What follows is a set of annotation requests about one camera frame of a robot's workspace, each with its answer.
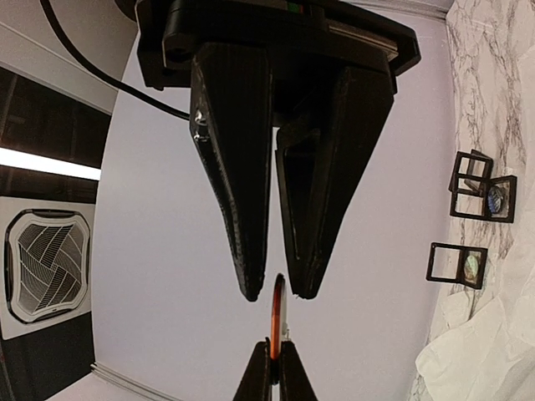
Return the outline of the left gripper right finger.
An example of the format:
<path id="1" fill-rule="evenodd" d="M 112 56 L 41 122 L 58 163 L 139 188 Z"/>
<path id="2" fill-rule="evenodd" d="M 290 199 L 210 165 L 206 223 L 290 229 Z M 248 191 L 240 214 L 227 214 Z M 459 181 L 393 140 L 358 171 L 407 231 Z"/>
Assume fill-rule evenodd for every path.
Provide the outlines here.
<path id="1" fill-rule="evenodd" d="M 282 342 L 278 365 L 282 401 L 318 401 L 293 342 Z"/>

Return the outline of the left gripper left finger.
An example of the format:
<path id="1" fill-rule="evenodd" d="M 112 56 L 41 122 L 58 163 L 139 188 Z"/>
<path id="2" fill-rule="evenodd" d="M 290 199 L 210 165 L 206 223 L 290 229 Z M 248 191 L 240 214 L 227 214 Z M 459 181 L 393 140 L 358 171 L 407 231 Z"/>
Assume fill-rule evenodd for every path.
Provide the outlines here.
<path id="1" fill-rule="evenodd" d="M 271 401 L 273 385 L 273 360 L 271 343 L 257 343 L 247 363 L 233 401 Z"/>

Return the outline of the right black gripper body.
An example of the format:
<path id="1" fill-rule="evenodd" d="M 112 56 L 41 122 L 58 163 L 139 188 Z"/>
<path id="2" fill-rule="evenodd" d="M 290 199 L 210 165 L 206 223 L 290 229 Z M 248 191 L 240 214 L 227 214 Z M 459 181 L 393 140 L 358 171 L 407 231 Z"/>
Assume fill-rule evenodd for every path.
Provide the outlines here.
<path id="1" fill-rule="evenodd" d="M 118 1 L 136 22 L 145 86 L 191 86 L 194 55 L 206 43 L 266 51 L 274 119 L 283 121 L 345 66 L 395 80 L 420 62 L 416 33 L 394 20 L 341 1 Z"/>

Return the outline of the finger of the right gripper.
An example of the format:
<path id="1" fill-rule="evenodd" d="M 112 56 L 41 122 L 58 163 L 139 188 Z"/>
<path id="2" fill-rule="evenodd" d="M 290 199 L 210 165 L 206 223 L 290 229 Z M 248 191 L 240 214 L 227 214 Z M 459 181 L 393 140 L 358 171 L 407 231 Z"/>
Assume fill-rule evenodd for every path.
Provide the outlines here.
<path id="1" fill-rule="evenodd" d="M 271 183 L 272 69 L 268 52 L 204 43 L 191 63 L 190 132 L 220 206 L 242 295 L 265 277 Z"/>
<path id="2" fill-rule="evenodd" d="M 277 132 L 275 152 L 294 295 L 318 295 L 345 212 L 394 103 L 387 74 L 346 67 Z"/>

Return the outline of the red round brooch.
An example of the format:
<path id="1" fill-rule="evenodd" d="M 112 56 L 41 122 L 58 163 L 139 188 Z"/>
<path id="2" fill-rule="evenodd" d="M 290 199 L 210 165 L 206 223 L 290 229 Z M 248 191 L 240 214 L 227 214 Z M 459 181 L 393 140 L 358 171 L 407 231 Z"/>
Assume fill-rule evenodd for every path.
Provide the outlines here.
<path id="1" fill-rule="evenodd" d="M 273 288 L 271 314 L 270 359 L 272 385 L 279 383 L 283 342 L 288 340 L 289 333 L 287 314 L 286 280 L 282 273 L 278 273 Z"/>

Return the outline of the blue round brooch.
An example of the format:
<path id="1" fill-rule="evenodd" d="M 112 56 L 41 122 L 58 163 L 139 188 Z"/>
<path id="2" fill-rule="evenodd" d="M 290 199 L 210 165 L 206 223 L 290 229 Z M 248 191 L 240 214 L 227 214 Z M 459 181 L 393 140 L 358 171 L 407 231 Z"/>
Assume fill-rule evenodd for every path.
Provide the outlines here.
<path id="1" fill-rule="evenodd" d="M 500 214 L 504 207 L 505 192 L 498 186 L 492 186 L 487 193 L 487 208 L 493 215 Z"/>

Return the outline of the green round brooch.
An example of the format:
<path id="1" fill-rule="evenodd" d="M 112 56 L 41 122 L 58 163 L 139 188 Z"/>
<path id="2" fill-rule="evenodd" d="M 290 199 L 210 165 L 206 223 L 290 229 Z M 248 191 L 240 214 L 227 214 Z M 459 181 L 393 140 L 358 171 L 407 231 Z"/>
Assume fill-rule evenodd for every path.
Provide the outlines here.
<path id="1" fill-rule="evenodd" d="M 479 258 L 473 255 L 468 256 L 465 260 L 463 270 L 465 281 L 476 284 L 479 272 Z"/>

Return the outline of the white button shirt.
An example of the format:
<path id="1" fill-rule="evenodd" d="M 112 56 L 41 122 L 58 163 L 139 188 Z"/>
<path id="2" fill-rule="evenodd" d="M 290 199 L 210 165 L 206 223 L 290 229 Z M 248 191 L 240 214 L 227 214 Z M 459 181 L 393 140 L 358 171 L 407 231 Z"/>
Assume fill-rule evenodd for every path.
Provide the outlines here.
<path id="1" fill-rule="evenodd" d="M 502 288 L 475 316 L 416 359 L 434 400 L 534 398 L 534 238 L 514 244 Z"/>

